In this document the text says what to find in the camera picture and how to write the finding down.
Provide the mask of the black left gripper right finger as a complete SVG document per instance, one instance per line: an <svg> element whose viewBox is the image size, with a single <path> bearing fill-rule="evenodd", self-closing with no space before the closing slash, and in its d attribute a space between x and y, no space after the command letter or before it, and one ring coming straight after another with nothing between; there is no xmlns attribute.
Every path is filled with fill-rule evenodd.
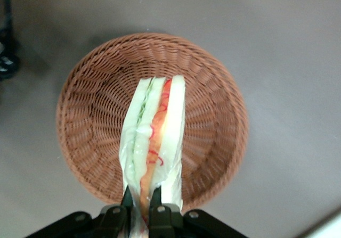
<svg viewBox="0 0 341 238"><path fill-rule="evenodd" d="M183 217L177 205L162 203L161 186L152 194L149 205L149 237L182 237Z"/></svg>

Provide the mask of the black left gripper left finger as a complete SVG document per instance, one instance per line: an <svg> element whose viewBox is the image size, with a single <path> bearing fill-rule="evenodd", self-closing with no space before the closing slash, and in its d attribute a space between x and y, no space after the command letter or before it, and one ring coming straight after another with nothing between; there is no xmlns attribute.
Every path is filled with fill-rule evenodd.
<svg viewBox="0 0 341 238"><path fill-rule="evenodd" d="M120 204L109 205L102 209L94 237L129 237L132 208L132 194L129 187L126 187Z"/></svg>

